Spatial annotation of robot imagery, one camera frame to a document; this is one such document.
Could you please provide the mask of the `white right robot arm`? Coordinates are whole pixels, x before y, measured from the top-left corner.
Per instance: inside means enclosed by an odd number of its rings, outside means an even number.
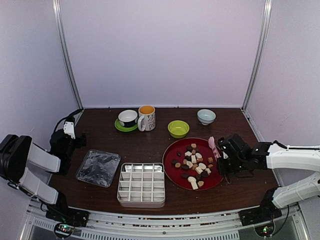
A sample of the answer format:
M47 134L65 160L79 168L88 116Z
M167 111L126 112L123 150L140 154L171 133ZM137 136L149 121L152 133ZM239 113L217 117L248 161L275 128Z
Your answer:
M276 209L315 197L320 193L320 147L292 146L259 141L250 147L238 134L234 133L218 140L222 157L217 160L221 175L236 174L255 170L301 170L311 173L286 186L268 190L256 210L259 220L268 220Z

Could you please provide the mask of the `pink plastic scoop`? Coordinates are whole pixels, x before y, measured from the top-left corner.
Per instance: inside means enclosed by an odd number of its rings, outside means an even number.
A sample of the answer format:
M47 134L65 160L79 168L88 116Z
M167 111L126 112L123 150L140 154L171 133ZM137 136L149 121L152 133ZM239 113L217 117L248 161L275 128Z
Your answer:
M213 136L210 136L208 139L208 145L210 149L212 150L212 153L216 160L222 157L221 151L218 149L218 147L215 144L215 138Z

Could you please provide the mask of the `dark oval chocolate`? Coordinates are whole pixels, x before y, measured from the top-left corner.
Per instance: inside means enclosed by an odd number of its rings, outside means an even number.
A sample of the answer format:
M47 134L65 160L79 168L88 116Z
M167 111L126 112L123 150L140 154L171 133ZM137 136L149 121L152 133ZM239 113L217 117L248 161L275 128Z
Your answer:
M181 177L184 178L184 179L187 179L189 177L189 174L184 172L181 174Z

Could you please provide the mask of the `pale blue bowl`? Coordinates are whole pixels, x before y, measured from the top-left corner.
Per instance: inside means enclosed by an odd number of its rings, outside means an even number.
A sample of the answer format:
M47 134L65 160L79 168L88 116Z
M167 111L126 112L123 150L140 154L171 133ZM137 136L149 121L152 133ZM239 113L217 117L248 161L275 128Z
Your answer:
M216 119L216 114L209 109L200 109L197 112L197 119L202 125L207 126L214 122Z

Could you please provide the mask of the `white floral mug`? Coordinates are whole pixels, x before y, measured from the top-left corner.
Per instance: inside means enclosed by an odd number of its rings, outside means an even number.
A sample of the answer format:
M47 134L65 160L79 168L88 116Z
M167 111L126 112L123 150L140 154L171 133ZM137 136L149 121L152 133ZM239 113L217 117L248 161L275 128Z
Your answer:
M137 126L139 131L152 131L156 127L156 109L151 105L144 105L138 109Z

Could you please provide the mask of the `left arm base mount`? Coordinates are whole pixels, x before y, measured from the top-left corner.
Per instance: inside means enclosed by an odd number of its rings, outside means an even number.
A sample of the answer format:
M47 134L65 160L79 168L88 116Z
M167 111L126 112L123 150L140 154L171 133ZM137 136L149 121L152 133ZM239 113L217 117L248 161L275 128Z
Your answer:
M56 221L53 233L59 239L69 238L77 227L86 227L90 213L86 210L71 208L67 198L59 193L55 204L44 203L46 206L46 218Z

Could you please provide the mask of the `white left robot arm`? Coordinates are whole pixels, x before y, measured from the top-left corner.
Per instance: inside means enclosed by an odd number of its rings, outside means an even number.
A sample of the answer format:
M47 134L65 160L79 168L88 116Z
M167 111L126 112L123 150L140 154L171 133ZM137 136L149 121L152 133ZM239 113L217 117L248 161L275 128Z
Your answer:
M86 135L76 135L75 117L70 114L60 120L50 137L50 150L34 143L31 136L8 134L0 143L0 176L10 187L21 190L46 204L61 222L72 218L66 196L49 186L35 169L65 176L71 167L75 149L86 146Z

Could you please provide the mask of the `left aluminium frame post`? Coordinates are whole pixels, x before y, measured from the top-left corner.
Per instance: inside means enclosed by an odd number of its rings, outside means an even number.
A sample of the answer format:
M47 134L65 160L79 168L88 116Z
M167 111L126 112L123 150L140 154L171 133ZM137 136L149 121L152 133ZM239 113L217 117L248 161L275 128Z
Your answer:
M61 12L61 3L59 0L53 0L52 1L52 7L53 7L53 13L56 21L56 26L57 26L57 31L59 35L59 40L60 40L60 45L61 45L61 50L62 50L62 56L63 56L63 61L67 73L67 77L71 86L71 91L72 94L75 98L75 102L77 104L77 107L79 109L83 109L83 104L81 101L81 97L79 94L79 90L76 84L76 80L74 77L74 72L72 69L72 64L70 60L70 55L68 51L68 46L67 46L67 41L66 41L66 35L65 35L65 30L64 30L64 25L63 25L63 17L62 17L62 12Z

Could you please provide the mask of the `dark blue white cup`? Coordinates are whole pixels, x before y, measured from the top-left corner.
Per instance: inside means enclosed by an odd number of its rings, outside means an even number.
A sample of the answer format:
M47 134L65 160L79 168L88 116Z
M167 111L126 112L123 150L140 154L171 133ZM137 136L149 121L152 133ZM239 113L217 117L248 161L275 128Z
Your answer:
M119 113L118 120L125 128L133 127L138 122L138 113L135 110L127 109Z

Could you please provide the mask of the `lime green bowl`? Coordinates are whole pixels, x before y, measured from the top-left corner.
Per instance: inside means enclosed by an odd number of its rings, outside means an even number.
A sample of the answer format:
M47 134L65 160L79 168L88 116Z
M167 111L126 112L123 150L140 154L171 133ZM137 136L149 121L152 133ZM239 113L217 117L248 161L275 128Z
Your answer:
M167 129L173 138L182 139L189 132L190 126L185 121L173 120L168 124Z

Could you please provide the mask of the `right aluminium frame post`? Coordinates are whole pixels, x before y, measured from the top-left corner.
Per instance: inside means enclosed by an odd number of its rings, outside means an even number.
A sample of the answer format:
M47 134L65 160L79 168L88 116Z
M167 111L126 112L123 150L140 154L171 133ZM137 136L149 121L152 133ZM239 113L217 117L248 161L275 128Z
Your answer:
M264 10L262 14L262 20L261 20L261 27L260 27L260 34L259 34L259 39L257 43L257 49L255 53L255 58L253 62L253 68L251 71L250 79L249 79L249 84L247 87L247 91L245 94L245 98L242 104L242 111L246 112L250 103L250 99L252 97L255 83L259 74L259 69L261 66L262 58L263 58L263 52L264 48L267 42L268 38L268 32L270 28L270 22L271 22L271 16L272 16L272 6L273 6L273 1L272 0L265 0L264 1Z

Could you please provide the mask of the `silver compartment tin box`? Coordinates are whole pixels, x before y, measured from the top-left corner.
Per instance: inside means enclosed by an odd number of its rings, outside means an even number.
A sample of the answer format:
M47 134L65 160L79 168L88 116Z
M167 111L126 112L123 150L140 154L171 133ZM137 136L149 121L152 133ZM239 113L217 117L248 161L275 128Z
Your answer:
M123 163L117 189L123 207L162 208L165 205L165 168L162 163Z

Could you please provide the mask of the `tin lid with rabbit picture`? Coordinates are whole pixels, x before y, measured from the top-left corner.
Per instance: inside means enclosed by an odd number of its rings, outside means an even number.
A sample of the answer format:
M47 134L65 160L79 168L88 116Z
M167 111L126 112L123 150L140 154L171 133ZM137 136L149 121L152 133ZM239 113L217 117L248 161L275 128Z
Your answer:
M91 149L85 155L75 178L81 182L109 188L121 159L117 153Z

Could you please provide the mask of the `aluminium frame post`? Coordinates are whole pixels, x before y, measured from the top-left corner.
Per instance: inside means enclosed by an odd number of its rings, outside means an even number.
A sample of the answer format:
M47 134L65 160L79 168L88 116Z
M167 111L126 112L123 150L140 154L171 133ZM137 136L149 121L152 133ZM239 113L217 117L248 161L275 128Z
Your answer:
M261 20L261 27L260 27L260 34L259 34L259 39L257 43L257 49L255 53L255 58L253 62L253 68L251 71L250 79L249 79L249 84L247 87L247 91L245 94L245 98L242 104L242 111L246 112L250 103L250 99L252 97L255 83L259 74L259 69L261 66L262 58L263 58L263 52L264 48L267 42L268 38L268 32L270 28L270 22L271 22L271 16L272 16L272 6L273 6L273 1L272 0L265 0L264 1L264 10L262 14L262 20Z
M74 77L74 72L72 69L72 64L70 60L70 55L68 51L68 46L67 46L67 41L66 41L66 35L65 35L65 30L64 30L64 25L63 25L63 17L62 17L62 12L61 12L61 3L59 0L53 0L52 1L52 7L53 7L53 13L56 21L56 26L57 26L57 31L59 35L59 40L60 40L60 45L61 45L61 50L62 50L62 56L63 56L63 61L67 73L67 77L71 86L71 91L72 94L75 98L75 102L77 104L77 107L79 109L83 109L83 104L81 101L81 97L79 94L79 90L76 84L76 80Z

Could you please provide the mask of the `red round tray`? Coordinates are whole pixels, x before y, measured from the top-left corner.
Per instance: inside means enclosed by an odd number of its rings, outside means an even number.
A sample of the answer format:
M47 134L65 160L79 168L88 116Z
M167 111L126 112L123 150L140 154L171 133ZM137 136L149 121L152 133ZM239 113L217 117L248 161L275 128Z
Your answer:
M179 168L171 164L172 160L177 160L181 164ZM191 191L204 191L216 187L221 183L224 176L219 174L217 169L217 160L209 147L207 140L202 138L184 138L172 143L164 151L162 164L166 176L177 186ZM203 172L198 174L196 167L200 167ZM203 181L204 185L193 190L188 178L182 178L182 173L188 173L189 177Z

